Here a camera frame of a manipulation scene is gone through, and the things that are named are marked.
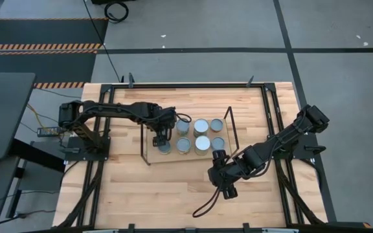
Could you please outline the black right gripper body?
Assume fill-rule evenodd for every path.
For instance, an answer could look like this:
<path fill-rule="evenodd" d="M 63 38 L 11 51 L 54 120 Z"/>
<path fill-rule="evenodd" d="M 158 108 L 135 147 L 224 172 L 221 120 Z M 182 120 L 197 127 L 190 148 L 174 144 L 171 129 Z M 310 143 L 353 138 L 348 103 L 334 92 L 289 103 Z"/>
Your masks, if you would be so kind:
<path fill-rule="evenodd" d="M 208 170 L 209 180 L 219 191 L 236 191 L 234 179 L 227 175 L 227 167 L 230 156 L 225 150 L 212 152 L 212 167 Z"/>

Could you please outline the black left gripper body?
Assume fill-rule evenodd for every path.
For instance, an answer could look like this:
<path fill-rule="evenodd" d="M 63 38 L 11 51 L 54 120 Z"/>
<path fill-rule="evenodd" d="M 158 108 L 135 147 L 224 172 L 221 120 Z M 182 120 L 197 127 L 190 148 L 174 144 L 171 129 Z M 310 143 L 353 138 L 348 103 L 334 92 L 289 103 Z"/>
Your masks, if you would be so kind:
<path fill-rule="evenodd" d="M 154 127 L 155 132 L 163 132 L 172 130 L 176 123 L 176 111 L 175 107 L 155 107 L 153 109 L 154 115 Z"/>

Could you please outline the green sliced peaches can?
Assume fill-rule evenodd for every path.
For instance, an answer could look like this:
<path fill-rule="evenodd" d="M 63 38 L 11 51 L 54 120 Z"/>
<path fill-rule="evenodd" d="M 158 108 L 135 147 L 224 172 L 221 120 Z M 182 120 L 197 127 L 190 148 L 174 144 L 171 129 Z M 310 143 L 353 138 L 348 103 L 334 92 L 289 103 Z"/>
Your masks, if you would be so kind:
<path fill-rule="evenodd" d="M 158 147 L 159 153 L 167 155 L 171 152 L 171 145 L 169 141 L 166 141 L 164 145 Z"/>

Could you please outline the yellow-green spaghetti sauce can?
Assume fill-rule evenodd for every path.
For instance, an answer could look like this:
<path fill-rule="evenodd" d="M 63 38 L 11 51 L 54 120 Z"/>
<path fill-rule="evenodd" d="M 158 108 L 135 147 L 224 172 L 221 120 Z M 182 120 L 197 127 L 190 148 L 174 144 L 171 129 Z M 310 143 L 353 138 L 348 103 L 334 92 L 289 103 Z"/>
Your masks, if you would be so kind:
<path fill-rule="evenodd" d="M 186 122 L 184 121 L 183 119 L 181 120 L 178 120 L 176 122 L 176 130 L 177 130 L 177 134 L 184 137 L 185 135 L 188 134 L 189 132 L 189 129 L 190 129 L 190 123 L 189 122 Z"/>

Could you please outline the grey-topped tin can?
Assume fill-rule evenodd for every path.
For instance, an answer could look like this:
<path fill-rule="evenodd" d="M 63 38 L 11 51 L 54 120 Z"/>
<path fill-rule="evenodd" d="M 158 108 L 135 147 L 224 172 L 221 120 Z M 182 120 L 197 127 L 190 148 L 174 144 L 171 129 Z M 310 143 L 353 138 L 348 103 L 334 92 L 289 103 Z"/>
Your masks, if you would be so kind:
<path fill-rule="evenodd" d="M 176 148 L 179 154 L 182 154 L 182 155 L 188 154 L 190 152 L 191 142 L 188 138 L 181 137 L 177 140 Z"/>
<path fill-rule="evenodd" d="M 221 137 L 215 137 L 211 140 L 211 148 L 213 151 L 224 150 L 225 141 Z"/>

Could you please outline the teal yellow label can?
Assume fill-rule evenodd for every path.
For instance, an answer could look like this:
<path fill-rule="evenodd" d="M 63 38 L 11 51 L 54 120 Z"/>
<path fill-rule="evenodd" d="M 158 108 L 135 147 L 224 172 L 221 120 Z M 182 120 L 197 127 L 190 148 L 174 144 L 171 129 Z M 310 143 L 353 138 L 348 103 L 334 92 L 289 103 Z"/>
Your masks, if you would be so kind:
<path fill-rule="evenodd" d="M 195 140 L 195 152 L 197 155 L 204 156 L 210 149 L 210 139 L 207 136 L 199 136 Z"/>

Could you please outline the blue peas can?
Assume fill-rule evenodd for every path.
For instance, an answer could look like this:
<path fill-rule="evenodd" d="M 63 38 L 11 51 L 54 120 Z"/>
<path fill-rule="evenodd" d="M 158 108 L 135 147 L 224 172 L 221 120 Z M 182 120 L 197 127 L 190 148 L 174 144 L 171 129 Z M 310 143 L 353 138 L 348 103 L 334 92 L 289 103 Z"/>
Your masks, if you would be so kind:
<path fill-rule="evenodd" d="M 208 130 L 209 130 L 209 123 L 205 119 L 199 118 L 194 122 L 193 134 L 195 137 L 206 135 Z"/>

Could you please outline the pink white mixed label can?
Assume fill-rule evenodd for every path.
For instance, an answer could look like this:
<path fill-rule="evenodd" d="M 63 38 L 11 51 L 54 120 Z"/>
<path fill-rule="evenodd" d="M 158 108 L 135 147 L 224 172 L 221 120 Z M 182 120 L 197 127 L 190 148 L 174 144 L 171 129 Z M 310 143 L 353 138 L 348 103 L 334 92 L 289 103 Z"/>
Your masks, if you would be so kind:
<path fill-rule="evenodd" d="M 210 122 L 210 129 L 213 132 L 220 132 L 223 129 L 223 120 L 214 118 Z"/>

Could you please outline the black power supply box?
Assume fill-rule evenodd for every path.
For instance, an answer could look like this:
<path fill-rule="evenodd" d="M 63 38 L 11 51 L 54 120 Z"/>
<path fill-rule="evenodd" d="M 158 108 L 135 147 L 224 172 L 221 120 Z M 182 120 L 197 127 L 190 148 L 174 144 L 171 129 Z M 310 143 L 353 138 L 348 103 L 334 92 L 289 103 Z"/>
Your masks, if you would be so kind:
<path fill-rule="evenodd" d="M 61 134 L 62 129 L 60 127 L 48 127 L 48 128 L 38 128 L 38 137 L 57 137 Z"/>

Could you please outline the black equipment box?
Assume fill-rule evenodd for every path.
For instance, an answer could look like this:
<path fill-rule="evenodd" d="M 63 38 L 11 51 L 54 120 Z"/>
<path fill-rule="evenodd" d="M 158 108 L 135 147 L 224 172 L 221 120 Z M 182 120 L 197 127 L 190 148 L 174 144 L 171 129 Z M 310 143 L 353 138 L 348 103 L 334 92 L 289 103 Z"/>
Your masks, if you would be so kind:
<path fill-rule="evenodd" d="M 136 0 L 90 0 L 94 5 L 104 5 L 114 2 L 127 2 L 127 1 L 136 1 Z"/>

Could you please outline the black mat with striped edge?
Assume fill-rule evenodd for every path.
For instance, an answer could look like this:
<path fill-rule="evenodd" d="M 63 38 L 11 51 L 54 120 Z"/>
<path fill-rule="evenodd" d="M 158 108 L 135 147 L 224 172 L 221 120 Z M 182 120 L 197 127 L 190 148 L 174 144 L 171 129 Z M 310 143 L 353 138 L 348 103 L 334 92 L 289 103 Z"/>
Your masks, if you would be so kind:
<path fill-rule="evenodd" d="M 0 72 L 31 72 L 37 89 L 81 88 L 91 82 L 108 20 L 0 18 Z"/>

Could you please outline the grey desk top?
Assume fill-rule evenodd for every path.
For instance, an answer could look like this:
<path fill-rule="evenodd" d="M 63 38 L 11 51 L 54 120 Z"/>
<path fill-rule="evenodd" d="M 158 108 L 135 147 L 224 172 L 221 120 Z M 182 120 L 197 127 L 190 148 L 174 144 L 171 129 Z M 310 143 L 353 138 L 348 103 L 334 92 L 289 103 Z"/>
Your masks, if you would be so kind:
<path fill-rule="evenodd" d="M 35 80 L 34 73 L 0 72 L 0 159 L 14 140 Z"/>

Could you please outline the black metal rig frame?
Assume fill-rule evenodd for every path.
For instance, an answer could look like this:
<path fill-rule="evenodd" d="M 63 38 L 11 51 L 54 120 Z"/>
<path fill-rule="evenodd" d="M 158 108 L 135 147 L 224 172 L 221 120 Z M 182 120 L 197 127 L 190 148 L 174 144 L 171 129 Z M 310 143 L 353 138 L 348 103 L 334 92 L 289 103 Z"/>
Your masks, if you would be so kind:
<path fill-rule="evenodd" d="M 128 89 L 119 85 L 115 102 L 130 104 L 154 102 L 163 107 L 174 106 L 194 118 L 221 118 L 232 109 L 229 125 L 232 148 L 241 150 L 264 141 L 271 129 L 278 131 L 277 118 L 290 125 L 299 106 L 289 82 L 262 87 L 259 83 L 171 83 L 136 84 Z M 195 209 L 214 193 L 207 170 L 210 158 L 201 161 L 146 164 L 141 158 L 141 135 L 138 125 L 124 119 L 110 123 L 111 149 L 103 170 L 96 213 L 96 228 L 126 230 L 134 224 L 136 232 L 164 229 L 179 233 L 225 232 L 262 227 L 284 227 L 280 189 L 275 167 L 256 179 L 238 181 L 237 198 L 220 199 L 205 216 L 192 217 Z"/>

